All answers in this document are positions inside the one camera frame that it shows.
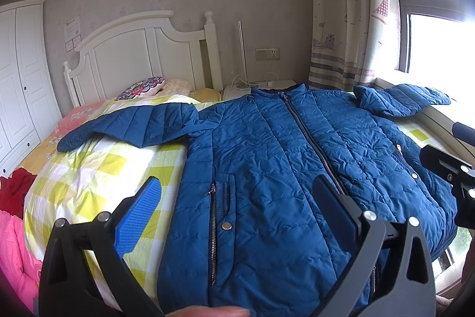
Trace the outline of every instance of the white wardrobe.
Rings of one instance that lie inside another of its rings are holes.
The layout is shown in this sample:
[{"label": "white wardrobe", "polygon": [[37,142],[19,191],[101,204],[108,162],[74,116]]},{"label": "white wardrobe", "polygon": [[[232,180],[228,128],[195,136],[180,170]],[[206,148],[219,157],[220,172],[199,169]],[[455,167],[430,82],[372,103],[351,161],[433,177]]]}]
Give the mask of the white wardrobe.
[{"label": "white wardrobe", "polygon": [[46,62],[44,1],[0,7],[0,176],[8,177],[61,120]]}]

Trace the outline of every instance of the white headboard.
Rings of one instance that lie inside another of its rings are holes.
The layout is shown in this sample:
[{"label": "white headboard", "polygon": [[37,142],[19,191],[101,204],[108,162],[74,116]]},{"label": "white headboard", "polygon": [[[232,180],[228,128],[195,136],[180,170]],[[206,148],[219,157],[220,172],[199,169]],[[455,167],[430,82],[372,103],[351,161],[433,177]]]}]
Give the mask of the white headboard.
[{"label": "white headboard", "polygon": [[79,65],[64,76],[75,107],[118,96],[127,87],[153,76],[189,81],[205,87],[200,42],[206,40],[213,88],[223,89],[213,13],[205,13],[204,30],[182,33],[170,22],[172,11],[148,11],[112,21],[89,34],[75,50]]}]

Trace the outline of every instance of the yellow and white checkered bedding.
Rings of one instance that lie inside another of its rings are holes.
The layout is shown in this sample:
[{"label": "yellow and white checkered bedding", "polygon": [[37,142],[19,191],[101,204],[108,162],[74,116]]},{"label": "yellow and white checkered bedding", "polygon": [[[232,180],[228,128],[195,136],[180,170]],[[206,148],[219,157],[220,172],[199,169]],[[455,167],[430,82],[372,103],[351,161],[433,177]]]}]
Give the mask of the yellow and white checkered bedding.
[{"label": "yellow and white checkered bedding", "polygon": [[[212,104],[179,95],[109,101],[89,120],[129,106],[167,102],[193,103],[198,110]],[[70,223],[91,221],[101,211],[112,212],[123,198],[133,196],[149,176],[155,176],[162,186],[161,201],[134,251],[126,254],[124,260],[146,293],[156,301],[158,265],[185,160],[183,142],[139,149],[107,136],[95,137],[72,152],[54,153],[25,198],[28,250],[43,260],[57,218],[65,217]],[[94,255],[86,252],[86,257],[105,301],[118,307]]]}]

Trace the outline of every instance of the yellow pillow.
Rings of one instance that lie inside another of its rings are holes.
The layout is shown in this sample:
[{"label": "yellow pillow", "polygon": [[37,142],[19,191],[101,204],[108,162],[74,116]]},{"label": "yellow pillow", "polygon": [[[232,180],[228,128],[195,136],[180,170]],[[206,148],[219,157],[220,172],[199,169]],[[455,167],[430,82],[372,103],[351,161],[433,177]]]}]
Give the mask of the yellow pillow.
[{"label": "yellow pillow", "polygon": [[199,102],[221,101],[221,93],[210,88],[201,88],[189,94],[190,97]]}]

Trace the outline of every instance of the blue jacket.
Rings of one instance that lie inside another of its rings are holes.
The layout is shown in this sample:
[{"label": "blue jacket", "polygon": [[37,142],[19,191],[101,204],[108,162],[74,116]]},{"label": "blue jacket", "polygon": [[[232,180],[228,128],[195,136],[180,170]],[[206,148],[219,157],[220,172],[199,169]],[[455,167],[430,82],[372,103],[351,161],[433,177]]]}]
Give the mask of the blue jacket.
[{"label": "blue jacket", "polygon": [[[354,93],[299,85],[253,89],[200,112],[178,103],[130,107],[73,130],[58,151],[96,133],[138,147],[187,136],[158,272],[161,308],[238,305],[258,316],[307,317],[350,258],[313,199],[317,175],[362,210],[398,222],[419,218],[432,258],[456,232],[450,185],[421,166],[419,147],[385,118],[450,99],[411,85]],[[369,293],[368,284],[361,305]]]}]

